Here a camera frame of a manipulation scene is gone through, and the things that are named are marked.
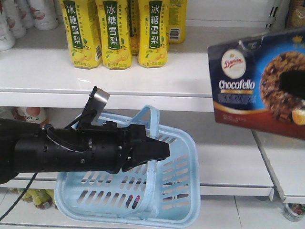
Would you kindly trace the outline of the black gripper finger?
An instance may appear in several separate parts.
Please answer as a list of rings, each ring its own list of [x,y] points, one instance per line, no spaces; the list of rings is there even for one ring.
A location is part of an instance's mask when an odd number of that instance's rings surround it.
[[[290,70],[280,74],[280,91],[283,104],[305,104],[305,71]]]

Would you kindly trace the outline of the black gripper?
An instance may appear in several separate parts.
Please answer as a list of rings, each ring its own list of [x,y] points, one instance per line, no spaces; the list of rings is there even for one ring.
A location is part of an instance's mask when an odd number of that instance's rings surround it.
[[[113,121],[106,121],[102,125],[82,123],[78,125],[78,133],[86,146],[79,156],[79,171],[117,174],[170,156],[169,144],[146,138],[143,125],[118,127]]]

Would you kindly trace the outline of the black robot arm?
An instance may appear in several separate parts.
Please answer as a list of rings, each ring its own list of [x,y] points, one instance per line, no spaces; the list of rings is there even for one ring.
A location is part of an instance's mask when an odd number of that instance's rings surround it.
[[[43,129],[20,120],[0,121],[0,181],[20,173],[105,171],[126,172],[170,156],[167,143],[149,138],[144,125],[118,127],[107,121],[97,126]]]

